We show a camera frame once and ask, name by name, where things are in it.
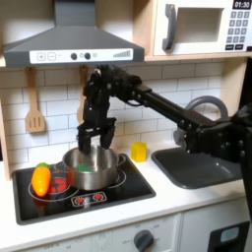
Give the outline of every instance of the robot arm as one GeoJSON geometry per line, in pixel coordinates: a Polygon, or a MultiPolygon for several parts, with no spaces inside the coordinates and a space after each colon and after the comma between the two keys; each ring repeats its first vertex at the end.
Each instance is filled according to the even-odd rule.
{"type": "Polygon", "coordinates": [[[227,121],[212,121],[186,110],[154,93],[137,76],[112,67],[97,67],[84,89],[84,123],[79,126],[79,150],[88,154],[91,140],[100,136],[100,144],[111,145],[115,118],[107,118],[109,98],[116,96],[132,106],[150,107],[172,120],[184,132],[187,153],[205,153],[215,158],[240,162],[247,202],[252,219],[252,104],[239,110],[227,121]]]}

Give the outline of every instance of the countertop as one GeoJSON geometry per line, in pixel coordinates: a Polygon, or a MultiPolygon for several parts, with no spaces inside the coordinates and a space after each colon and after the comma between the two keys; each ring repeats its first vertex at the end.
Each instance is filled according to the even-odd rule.
{"type": "MultiPolygon", "coordinates": [[[[157,195],[154,198],[23,226],[16,223],[13,184],[12,181],[5,181],[3,163],[0,163],[0,251],[25,249],[134,221],[244,197],[242,180],[197,190],[185,190],[172,184],[154,164],[151,154],[173,147],[175,146],[171,142],[149,145],[148,160],[135,163],[156,191],[157,195]]],[[[130,156],[130,150],[116,151],[130,156]]]]}

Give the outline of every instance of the black knob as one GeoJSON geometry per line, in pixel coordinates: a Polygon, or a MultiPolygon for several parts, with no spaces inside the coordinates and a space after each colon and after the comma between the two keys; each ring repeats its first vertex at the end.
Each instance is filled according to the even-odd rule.
{"type": "Polygon", "coordinates": [[[148,230],[142,230],[134,237],[134,243],[140,252],[145,252],[154,243],[154,236],[148,230]]]}
{"type": "Polygon", "coordinates": [[[72,54],[71,54],[71,58],[72,58],[73,60],[77,60],[77,54],[76,54],[76,53],[72,53],[72,54]]]}
{"type": "Polygon", "coordinates": [[[90,55],[88,52],[85,53],[84,57],[85,57],[86,59],[91,59],[91,55],[90,55]]]}

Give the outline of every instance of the microwave window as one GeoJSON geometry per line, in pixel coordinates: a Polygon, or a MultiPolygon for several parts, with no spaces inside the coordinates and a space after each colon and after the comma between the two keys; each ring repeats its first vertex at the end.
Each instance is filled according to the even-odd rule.
{"type": "Polygon", "coordinates": [[[176,43],[216,42],[223,9],[178,8],[176,43]]]}

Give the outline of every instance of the gray faucet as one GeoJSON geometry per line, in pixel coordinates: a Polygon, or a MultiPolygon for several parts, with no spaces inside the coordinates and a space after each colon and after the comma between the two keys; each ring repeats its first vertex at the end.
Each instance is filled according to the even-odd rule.
{"type": "MultiPolygon", "coordinates": [[[[190,110],[204,103],[211,103],[220,109],[220,120],[224,121],[228,119],[228,111],[225,104],[219,98],[214,96],[206,95],[195,98],[190,101],[185,108],[190,110]]],[[[185,132],[179,128],[177,128],[173,133],[176,145],[181,146],[182,148],[185,148],[184,134],[185,132]]]]}

